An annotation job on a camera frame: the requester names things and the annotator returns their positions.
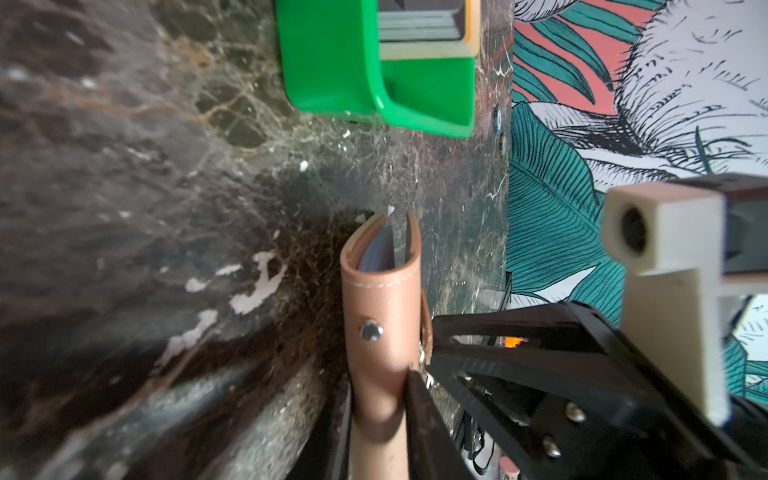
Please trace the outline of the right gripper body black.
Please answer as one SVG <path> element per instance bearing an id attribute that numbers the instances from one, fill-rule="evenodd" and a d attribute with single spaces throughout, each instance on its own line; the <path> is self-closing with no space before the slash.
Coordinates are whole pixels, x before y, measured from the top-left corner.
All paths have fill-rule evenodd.
<path id="1" fill-rule="evenodd" d="M 611 428 L 589 450 L 569 446 L 565 479 L 765 479 L 767 407 L 736 395 L 718 427 L 674 402 L 648 433 Z"/>

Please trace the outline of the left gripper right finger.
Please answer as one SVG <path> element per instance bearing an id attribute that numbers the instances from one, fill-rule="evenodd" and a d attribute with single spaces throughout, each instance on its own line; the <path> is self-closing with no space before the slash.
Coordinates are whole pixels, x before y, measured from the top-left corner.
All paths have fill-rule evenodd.
<path id="1" fill-rule="evenodd" d="M 473 479 L 419 372 L 405 384 L 408 470 L 411 479 Z"/>

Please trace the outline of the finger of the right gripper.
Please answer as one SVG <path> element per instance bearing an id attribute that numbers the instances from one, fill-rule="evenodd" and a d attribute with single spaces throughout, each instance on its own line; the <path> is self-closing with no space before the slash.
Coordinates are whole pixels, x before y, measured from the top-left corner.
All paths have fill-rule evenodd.
<path id="1" fill-rule="evenodd" d="M 492 313 L 442 315 L 432 321 L 433 352 L 459 346 L 463 336 L 515 337 L 522 349 L 622 354 L 624 338 L 598 310 L 581 302 L 548 303 Z"/>
<path id="2" fill-rule="evenodd" d="M 609 479 L 654 396 L 601 353 L 438 346 L 433 377 L 529 479 Z"/>

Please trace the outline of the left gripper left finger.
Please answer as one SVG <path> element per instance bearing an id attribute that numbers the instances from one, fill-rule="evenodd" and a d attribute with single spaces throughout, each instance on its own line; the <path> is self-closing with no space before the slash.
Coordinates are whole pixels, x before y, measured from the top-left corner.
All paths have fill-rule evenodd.
<path id="1" fill-rule="evenodd" d="M 352 387 L 346 373 L 334 386 L 287 479 L 348 478 Z"/>

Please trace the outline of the tan leather card holder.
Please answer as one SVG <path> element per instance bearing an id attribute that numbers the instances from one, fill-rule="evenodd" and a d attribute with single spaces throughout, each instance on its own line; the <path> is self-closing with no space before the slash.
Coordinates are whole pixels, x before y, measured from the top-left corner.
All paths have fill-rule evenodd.
<path id="1" fill-rule="evenodd" d="M 395 262 L 384 213 L 361 225 L 340 254 L 354 479 L 409 476 L 404 393 L 409 375 L 421 365 L 421 335 L 429 326 L 421 254 L 415 212 L 407 215 L 403 265 Z"/>

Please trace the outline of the green plastic tray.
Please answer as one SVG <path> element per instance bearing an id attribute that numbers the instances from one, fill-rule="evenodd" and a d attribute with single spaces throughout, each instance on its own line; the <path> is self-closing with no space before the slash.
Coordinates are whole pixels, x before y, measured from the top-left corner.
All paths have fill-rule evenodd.
<path id="1" fill-rule="evenodd" d="M 474 59 L 381 59 L 373 1 L 279 1 L 276 17 L 285 89 L 297 109 L 471 135 Z"/>

